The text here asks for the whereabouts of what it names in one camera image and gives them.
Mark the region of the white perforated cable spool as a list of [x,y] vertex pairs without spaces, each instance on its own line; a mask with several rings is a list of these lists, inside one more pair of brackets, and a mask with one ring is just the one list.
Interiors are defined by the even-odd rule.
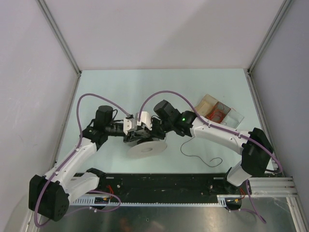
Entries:
[[130,159],[142,159],[158,155],[168,147],[165,141],[159,139],[138,140],[126,153]]

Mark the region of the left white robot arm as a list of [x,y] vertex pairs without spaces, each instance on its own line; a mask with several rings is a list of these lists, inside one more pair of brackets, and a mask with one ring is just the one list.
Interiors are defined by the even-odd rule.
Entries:
[[129,115],[122,123],[114,121],[113,112],[114,109],[110,106],[100,106],[72,151],[45,175],[32,177],[28,196],[30,210],[59,221],[75,200],[92,190],[102,193],[106,189],[107,182],[100,177],[102,172],[99,170],[87,171],[80,177],[74,175],[110,136],[124,137],[136,131],[139,126],[149,130],[152,128],[151,117],[147,112]]

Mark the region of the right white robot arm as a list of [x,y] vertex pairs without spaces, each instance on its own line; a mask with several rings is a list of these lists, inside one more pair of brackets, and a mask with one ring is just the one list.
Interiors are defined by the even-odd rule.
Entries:
[[267,171],[273,148],[261,129],[238,131],[210,122],[196,111],[181,113],[166,100],[158,103],[154,112],[159,117],[156,124],[161,132],[206,139],[241,155],[241,161],[227,171],[219,187],[226,193],[234,194],[247,179],[262,177]]

